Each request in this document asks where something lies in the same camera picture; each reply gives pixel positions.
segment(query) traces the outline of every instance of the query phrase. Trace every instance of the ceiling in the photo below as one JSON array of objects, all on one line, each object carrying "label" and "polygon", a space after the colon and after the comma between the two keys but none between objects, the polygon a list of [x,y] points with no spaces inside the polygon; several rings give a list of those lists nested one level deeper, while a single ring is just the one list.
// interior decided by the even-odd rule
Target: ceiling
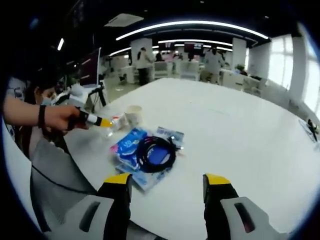
[{"label": "ceiling", "polygon": [[[121,13],[140,16],[144,20],[127,27],[104,27],[109,20]],[[152,38],[153,45],[157,45],[160,40],[171,39],[203,39],[232,43],[234,36],[227,33],[251,38],[252,40],[247,40],[248,47],[269,41],[238,29],[212,25],[168,26],[116,41],[117,37],[128,32],[173,21],[203,20],[228,23],[270,38],[297,34],[296,19],[289,5],[272,0],[239,3],[219,3],[212,0],[51,0],[42,4],[35,3],[32,12],[23,14],[26,15],[27,24],[34,18],[38,19],[37,28],[32,33],[37,37],[37,43],[56,47],[60,38],[64,38],[61,54],[66,61],[78,58],[98,47],[102,47],[103,54],[110,54],[129,47],[132,40],[142,37]]]}]

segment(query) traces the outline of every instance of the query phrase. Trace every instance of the face mask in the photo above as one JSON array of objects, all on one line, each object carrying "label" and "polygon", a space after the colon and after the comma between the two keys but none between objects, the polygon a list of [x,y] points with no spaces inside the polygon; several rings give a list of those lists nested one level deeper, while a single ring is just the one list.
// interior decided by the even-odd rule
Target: face mask
[{"label": "face mask", "polygon": [[51,98],[43,97],[43,100],[40,105],[46,105],[46,106],[51,105]]}]

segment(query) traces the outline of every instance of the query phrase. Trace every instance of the window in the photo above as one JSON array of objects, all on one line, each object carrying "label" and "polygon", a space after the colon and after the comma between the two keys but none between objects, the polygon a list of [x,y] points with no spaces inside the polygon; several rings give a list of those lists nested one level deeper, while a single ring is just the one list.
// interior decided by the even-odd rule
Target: window
[{"label": "window", "polygon": [[289,89],[294,68],[294,48],[291,35],[273,38],[270,51],[268,79]]},{"label": "window", "polygon": [[313,47],[306,43],[306,85],[304,103],[320,118],[320,66]]},{"label": "window", "polygon": [[249,66],[249,48],[245,50],[244,69],[247,71]]}]

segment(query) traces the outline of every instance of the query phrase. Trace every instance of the paper cup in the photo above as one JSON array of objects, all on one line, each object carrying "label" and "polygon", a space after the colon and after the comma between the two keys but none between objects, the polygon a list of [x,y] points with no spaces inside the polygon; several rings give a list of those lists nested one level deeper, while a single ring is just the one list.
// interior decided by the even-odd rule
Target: paper cup
[{"label": "paper cup", "polygon": [[142,123],[142,107],[138,105],[129,106],[124,112],[130,127],[138,127]]}]

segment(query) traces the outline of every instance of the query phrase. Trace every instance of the round table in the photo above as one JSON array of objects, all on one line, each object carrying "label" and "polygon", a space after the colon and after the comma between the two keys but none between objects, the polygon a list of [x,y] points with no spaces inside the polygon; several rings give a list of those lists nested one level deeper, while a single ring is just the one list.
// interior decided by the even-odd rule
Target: round table
[{"label": "round table", "polygon": [[[289,111],[223,86],[164,78],[110,103],[109,117],[130,105],[143,108],[143,125],[184,133],[182,156],[171,172],[143,193],[132,187],[131,220],[165,239],[206,239],[203,174],[229,179],[239,196],[268,215],[279,232],[304,219],[320,187],[320,153]],[[75,129],[65,136],[80,171],[99,189],[115,174],[109,148],[127,129],[105,137],[103,128]]]}]

